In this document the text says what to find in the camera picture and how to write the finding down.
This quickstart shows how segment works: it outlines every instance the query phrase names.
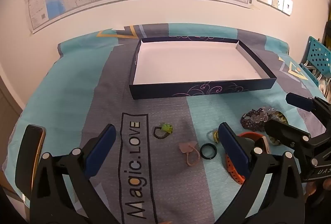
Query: blue ocean on map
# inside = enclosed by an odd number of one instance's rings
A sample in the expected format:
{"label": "blue ocean on map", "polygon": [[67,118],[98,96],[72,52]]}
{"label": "blue ocean on map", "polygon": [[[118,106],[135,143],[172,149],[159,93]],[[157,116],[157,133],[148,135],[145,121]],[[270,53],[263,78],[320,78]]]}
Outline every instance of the blue ocean on map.
{"label": "blue ocean on map", "polygon": [[46,8],[50,20],[66,11],[60,0],[46,0]]}

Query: gray stripe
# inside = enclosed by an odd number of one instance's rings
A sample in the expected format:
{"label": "gray stripe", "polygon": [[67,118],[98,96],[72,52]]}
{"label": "gray stripe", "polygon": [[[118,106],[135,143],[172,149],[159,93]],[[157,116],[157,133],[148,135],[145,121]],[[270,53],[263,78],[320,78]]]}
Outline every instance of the gray stripe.
{"label": "gray stripe", "polygon": [[[160,25],[157,25],[154,30],[150,25],[145,27],[146,25],[144,25],[144,29],[147,28],[147,36],[168,34],[168,27],[163,28],[163,31]],[[178,147],[180,142],[197,140],[186,98],[133,100],[128,87],[128,78],[137,40],[124,41],[124,38],[120,39],[120,43],[126,44],[115,47],[105,64],[82,131],[81,144],[84,145],[91,137],[97,136],[107,123],[114,124],[120,131],[122,125],[127,125],[131,121],[129,119],[122,122],[123,112],[131,115],[148,114],[147,135],[150,143],[151,171],[145,152],[137,155],[137,157],[140,156],[140,159],[136,159],[130,153],[132,145],[128,141],[129,133],[124,133],[122,130],[121,156],[121,137],[118,134],[114,146],[92,183],[94,186],[102,183],[110,210],[120,222],[124,219],[125,223],[129,224],[140,224],[142,220],[145,223],[156,223],[153,216],[153,208],[155,208],[158,223],[164,221],[181,224],[213,223],[215,219],[203,163],[188,167],[186,156],[180,152]],[[153,128],[159,126],[161,122],[174,126],[174,133],[164,140],[159,140],[152,134]],[[143,137],[142,132],[136,137],[139,139]],[[141,138],[140,143],[146,143],[146,141]],[[146,144],[141,145],[140,150],[142,151],[145,147]],[[142,199],[130,194],[130,189],[133,187],[128,184],[130,179],[128,177],[129,160],[134,161],[135,164],[137,164],[136,161],[141,163],[139,172],[147,181],[145,186],[140,186]],[[119,189],[121,189],[123,214],[119,204]],[[133,215],[128,214],[139,211],[125,205],[125,203],[128,204],[128,201],[142,202],[140,206],[145,211]]]}
{"label": "gray stripe", "polygon": [[242,41],[250,49],[265,50],[264,46],[267,41],[265,35],[238,29],[237,39]]}
{"label": "gray stripe", "polygon": [[125,26],[124,30],[116,30],[118,35],[133,35],[130,26]]}
{"label": "gray stripe", "polygon": [[139,29],[140,29],[140,31],[141,31],[143,37],[146,38],[147,36],[146,36],[145,31],[144,31],[144,28],[143,28],[143,26],[142,26],[141,24],[139,25]]}
{"label": "gray stripe", "polygon": [[138,25],[134,25],[134,30],[139,38],[143,38],[143,34],[140,31],[140,27]]}

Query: metal screw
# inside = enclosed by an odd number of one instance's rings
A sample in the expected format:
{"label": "metal screw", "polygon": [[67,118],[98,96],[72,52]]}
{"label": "metal screw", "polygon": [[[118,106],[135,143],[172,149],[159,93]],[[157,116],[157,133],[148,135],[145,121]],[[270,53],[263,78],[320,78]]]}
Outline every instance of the metal screw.
{"label": "metal screw", "polygon": [[263,150],[262,150],[261,148],[259,148],[259,147],[255,147],[255,148],[254,148],[254,152],[255,152],[256,154],[262,154]]}
{"label": "metal screw", "polygon": [[81,153],[81,150],[80,149],[74,149],[73,151],[72,151],[72,154],[73,155],[79,155]]}
{"label": "metal screw", "polygon": [[292,153],[289,151],[285,152],[285,156],[289,159],[293,157]]}
{"label": "metal screw", "polygon": [[317,161],[317,159],[312,159],[311,160],[311,163],[312,163],[312,165],[317,166],[318,161]]}
{"label": "metal screw", "polygon": [[48,158],[49,158],[49,153],[48,153],[48,152],[44,153],[44,154],[42,155],[42,158],[43,158],[43,159],[48,159]]}

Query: navy blue box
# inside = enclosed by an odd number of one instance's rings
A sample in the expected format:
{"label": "navy blue box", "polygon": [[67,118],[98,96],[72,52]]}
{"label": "navy blue box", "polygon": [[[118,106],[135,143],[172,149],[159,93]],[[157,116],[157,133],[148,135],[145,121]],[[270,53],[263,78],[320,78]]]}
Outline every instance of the navy blue box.
{"label": "navy blue box", "polygon": [[[134,84],[136,74],[138,54],[142,43],[164,42],[164,41],[211,41],[221,43],[237,43],[242,49],[245,58],[259,69],[263,70],[266,78],[226,80],[226,81],[201,81],[182,83],[159,83],[159,84]],[[129,87],[133,99],[167,98],[167,97],[187,97],[209,94],[221,94],[231,92],[256,91],[270,89],[276,76],[262,62],[262,60],[252,52],[243,42],[237,39],[216,38],[216,37],[153,37],[139,40],[130,70]]]}

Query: bed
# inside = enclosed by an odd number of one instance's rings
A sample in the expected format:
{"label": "bed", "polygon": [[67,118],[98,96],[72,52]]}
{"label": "bed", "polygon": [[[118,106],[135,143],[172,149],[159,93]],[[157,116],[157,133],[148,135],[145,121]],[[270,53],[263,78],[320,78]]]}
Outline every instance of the bed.
{"label": "bed", "polygon": [[[275,74],[277,80],[268,90],[221,95],[133,100],[128,87],[132,58],[140,38],[161,36],[204,36],[239,39]],[[324,132],[322,124],[309,112],[288,105],[286,94],[305,97],[322,93],[288,55],[287,43],[276,38],[235,28],[215,25],[170,23],[127,26],[123,31],[103,30],[59,44],[60,58],[30,98],[10,137],[3,164],[5,175],[14,183],[20,143],[28,124],[44,126],[46,137],[42,153],[66,155],[96,137],[108,123],[118,137],[99,173],[91,183],[105,205],[121,223],[173,224],[214,223],[240,188],[224,166],[225,152],[217,144],[212,160],[201,160],[189,167],[178,144],[212,142],[212,131],[227,122],[236,134],[245,131],[240,118],[251,109],[271,106],[284,113],[289,124],[312,137]],[[194,64],[207,64],[201,61]],[[132,132],[130,124],[139,122],[141,131]],[[152,130],[160,123],[173,125],[166,139],[156,139]],[[138,190],[130,185],[130,168],[136,155],[129,136],[139,135]],[[271,146],[273,154],[290,149]],[[84,214],[72,185],[65,178],[77,212]],[[249,215],[256,213],[268,188],[263,187]]]}

